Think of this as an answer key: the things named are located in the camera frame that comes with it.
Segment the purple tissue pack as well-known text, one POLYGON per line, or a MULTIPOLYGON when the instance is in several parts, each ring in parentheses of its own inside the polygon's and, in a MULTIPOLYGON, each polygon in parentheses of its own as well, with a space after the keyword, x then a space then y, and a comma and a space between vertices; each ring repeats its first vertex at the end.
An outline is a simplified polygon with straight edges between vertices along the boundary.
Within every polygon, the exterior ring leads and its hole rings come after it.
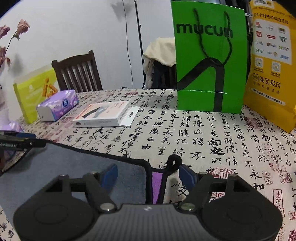
POLYGON ((75 90, 62 90, 36 106, 42 122, 55 122, 79 102, 75 90))
POLYGON ((17 121, 10 121, 1 126, 1 131, 23 133, 23 127, 17 121))

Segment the yellow paper delivery bag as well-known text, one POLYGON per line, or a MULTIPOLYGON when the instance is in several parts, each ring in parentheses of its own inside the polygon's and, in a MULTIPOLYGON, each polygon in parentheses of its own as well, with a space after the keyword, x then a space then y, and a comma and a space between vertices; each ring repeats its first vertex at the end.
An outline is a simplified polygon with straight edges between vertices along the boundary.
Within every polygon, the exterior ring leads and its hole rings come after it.
POLYGON ((295 128, 295 16, 276 1, 250 1, 253 41, 244 104, 289 133, 295 128))

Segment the yellow-green carton box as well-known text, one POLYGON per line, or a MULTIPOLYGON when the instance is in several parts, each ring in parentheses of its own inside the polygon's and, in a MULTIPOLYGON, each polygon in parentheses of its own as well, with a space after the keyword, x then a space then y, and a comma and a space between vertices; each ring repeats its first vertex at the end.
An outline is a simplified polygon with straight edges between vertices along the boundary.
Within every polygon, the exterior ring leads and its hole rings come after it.
POLYGON ((38 119, 36 106, 60 91, 55 70, 51 65, 43 66, 16 79, 13 87, 28 124, 38 119))

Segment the white flat product box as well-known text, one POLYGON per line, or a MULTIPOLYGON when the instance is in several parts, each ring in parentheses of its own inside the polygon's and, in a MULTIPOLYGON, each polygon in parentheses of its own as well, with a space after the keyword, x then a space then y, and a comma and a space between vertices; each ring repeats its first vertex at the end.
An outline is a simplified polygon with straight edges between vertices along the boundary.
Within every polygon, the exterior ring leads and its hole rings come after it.
POLYGON ((139 111, 130 101, 101 102, 88 105, 72 123, 77 128, 130 127, 139 111))

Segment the dark wooden chair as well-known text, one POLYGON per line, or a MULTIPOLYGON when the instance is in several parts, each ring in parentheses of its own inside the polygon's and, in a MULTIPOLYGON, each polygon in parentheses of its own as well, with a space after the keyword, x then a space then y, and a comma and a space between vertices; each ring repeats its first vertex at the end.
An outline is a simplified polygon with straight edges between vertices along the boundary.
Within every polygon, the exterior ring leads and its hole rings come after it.
POLYGON ((87 54, 72 56, 61 61, 53 60, 52 67, 60 90, 90 92, 103 89, 92 50, 87 54))

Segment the calligraphy print tablecloth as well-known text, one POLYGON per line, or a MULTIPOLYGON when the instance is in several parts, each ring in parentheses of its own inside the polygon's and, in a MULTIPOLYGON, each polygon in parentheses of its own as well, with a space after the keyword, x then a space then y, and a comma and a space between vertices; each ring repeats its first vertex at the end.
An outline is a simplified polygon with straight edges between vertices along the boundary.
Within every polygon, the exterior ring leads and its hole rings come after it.
POLYGON ((78 94, 79 104, 58 121, 22 127, 37 137, 91 152, 144 159, 165 168, 180 156, 195 172, 238 174, 281 212, 277 240, 295 240, 295 131, 285 132, 255 111, 240 114, 178 111, 175 90, 106 90, 78 94), (89 104, 129 100, 138 113, 129 128, 75 128, 89 104))

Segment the green mucun paper bag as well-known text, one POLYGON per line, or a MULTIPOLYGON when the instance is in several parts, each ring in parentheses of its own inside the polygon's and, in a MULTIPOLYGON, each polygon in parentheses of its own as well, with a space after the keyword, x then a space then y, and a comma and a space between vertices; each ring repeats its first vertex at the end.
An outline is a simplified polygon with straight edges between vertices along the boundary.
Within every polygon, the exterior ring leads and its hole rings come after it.
POLYGON ((247 75, 244 10, 172 1, 179 110, 240 113, 247 75))

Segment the purple tissue pack near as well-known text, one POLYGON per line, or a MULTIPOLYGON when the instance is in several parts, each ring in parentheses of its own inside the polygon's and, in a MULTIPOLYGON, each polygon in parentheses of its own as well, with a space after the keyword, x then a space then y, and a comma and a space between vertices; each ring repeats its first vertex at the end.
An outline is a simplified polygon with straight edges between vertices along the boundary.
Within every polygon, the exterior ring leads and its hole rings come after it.
POLYGON ((23 133, 23 127, 17 121, 10 121, 1 126, 1 131, 23 133))

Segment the purple tissue pack far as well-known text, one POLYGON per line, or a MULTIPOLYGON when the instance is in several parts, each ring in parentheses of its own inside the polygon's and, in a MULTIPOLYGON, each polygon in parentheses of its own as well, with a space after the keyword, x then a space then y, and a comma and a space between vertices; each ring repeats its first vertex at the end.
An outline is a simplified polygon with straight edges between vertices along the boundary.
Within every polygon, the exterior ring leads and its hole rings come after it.
POLYGON ((42 122, 55 122, 79 102, 75 90, 62 90, 36 106, 42 122))

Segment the purple grey towel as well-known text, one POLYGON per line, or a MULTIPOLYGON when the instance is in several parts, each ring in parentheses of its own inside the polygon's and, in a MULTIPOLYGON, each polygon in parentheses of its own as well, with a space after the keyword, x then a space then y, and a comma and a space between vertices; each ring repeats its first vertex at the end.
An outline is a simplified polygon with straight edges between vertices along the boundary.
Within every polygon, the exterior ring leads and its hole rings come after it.
POLYGON ((112 164, 118 178, 110 197, 121 204, 155 204, 163 201, 165 182, 182 164, 170 155, 163 169, 152 168, 148 161, 131 159, 65 145, 46 144, 26 152, 11 168, 1 174, 1 207, 9 221, 14 212, 31 196, 59 175, 81 178, 90 172, 102 172, 112 164))

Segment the chair draped cream cloth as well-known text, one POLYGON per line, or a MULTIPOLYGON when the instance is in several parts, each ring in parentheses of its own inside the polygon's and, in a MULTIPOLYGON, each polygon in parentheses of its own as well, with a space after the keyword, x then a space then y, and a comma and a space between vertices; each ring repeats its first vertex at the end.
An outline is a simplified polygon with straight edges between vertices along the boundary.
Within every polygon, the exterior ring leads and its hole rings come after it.
POLYGON ((176 48, 174 37, 156 38, 144 54, 146 89, 176 89, 176 48))

